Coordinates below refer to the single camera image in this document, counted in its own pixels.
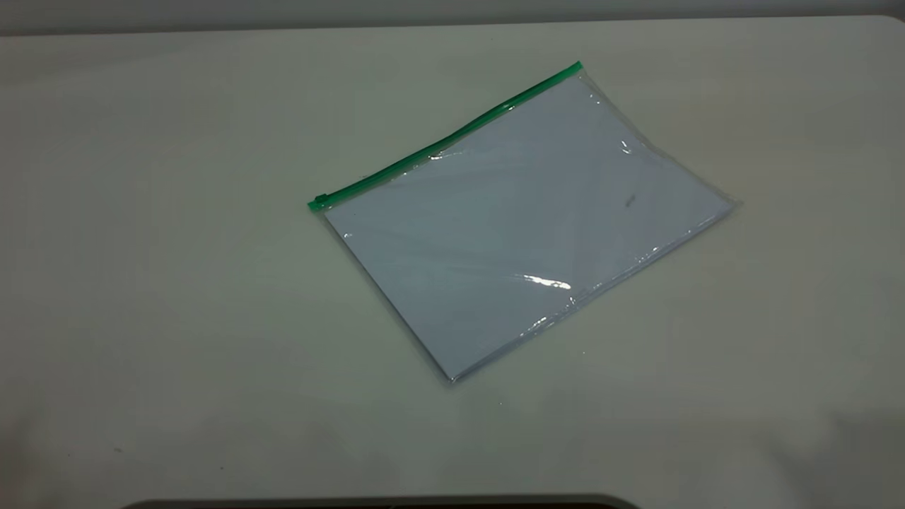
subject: white table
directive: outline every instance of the white table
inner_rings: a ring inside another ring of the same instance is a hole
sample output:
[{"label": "white table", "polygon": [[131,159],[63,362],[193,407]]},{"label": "white table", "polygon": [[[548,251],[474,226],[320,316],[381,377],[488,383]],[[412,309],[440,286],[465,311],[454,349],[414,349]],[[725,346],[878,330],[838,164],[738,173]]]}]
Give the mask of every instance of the white table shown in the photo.
[{"label": "white table", "polygon": [[[902,506],[903,52],[884,17],[0,40],[0,506]],[[447,386],[305,202],[579,59],[745,205]]]}]

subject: zipper pouch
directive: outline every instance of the zipper pouch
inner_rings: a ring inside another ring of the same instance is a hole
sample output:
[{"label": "zipper pouch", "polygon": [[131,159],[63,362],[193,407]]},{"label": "zipper pouch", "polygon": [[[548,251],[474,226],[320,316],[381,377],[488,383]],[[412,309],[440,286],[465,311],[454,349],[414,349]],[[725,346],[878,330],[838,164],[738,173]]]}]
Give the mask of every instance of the zipper pouch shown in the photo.
[{"label": "zipper pouch", "polygon": [[580,62],[309,203],[450,381],[735,205],[648,142]]}]

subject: green zipper track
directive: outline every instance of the green zipper track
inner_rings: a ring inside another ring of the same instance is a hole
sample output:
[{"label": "green zipper track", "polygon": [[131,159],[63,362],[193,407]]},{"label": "green zipper track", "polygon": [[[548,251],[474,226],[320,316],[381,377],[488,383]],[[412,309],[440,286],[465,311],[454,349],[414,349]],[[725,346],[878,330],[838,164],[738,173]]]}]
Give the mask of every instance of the green zipper track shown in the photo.
[{"label": "green zipper track", "polygon": [[526,91],[520,93],[519,95],[509,98],[506,101],[494,106],[480,117],[471,122],[465,124],[461,129],[455,131],[453,134],[443,138],[427,147],[424,147],[421,150],[418,150],[414,154],[401,158],[397,162],[391,164],[390,166],[381,169],[374,175],[370,175],[368,177],[362,178],[355,184],[350,186],[343,187],[339,191],[334,193],[330,193],[328,195],[320,195],[308,203],[308,208],[312,211],[322,210],[324,208],[328,208],[331,206],[335,206],[337,203],[342,200],[353,197],[354,195],[366,190],[370,189],[378,184],[382,184],[387,180],[390,180],[400,173],[403,173],[407,169],[409,169],[415,162],[418,162],[423,159],[427,159],[430,156],[436,154],[437,152],[441,152],[443,150],[448,149],[455,142],[459,141],[462,138],[465,138],[469,134],[472,134],[475,130],[478,130],[491,122],[492,120],[497,119],[500,115],[506,113],[507,111],[519,106],[521,103],[525,101],[529,101],[534,98],[541,92],[549,89],[550,87],[566,80],[577,74],[579,71],[583,69],[581,62],[575,62],[570,65],[568,68],[557,72],[553,76],[550,76],[543,82],[534,85],[533,87],[527,89]]}]

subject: white tabletop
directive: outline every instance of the white tabletop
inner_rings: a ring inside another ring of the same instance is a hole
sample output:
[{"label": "white tabletop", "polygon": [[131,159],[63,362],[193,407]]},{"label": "white tabletop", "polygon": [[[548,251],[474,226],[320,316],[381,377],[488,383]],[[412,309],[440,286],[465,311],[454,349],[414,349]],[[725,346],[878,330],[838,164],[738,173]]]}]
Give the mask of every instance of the white tabletop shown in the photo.
[{"label": "white tabletop", "polygon": [[[0,506],[905,504],[905,24],[0,40]],[[305,202],[581,60],[744,202],[449,386]]]}]

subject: gray wall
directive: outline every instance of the gray wall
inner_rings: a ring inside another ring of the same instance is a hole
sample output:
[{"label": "gray wall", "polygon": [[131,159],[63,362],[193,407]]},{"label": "gray wall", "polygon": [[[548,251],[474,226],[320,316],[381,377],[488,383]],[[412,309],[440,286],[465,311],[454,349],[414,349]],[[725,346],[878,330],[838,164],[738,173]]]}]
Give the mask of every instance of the gray wall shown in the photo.
[{"label": "gray wall", "polygon": [[0,0],[0,34],[898,14],[905,0]]}]

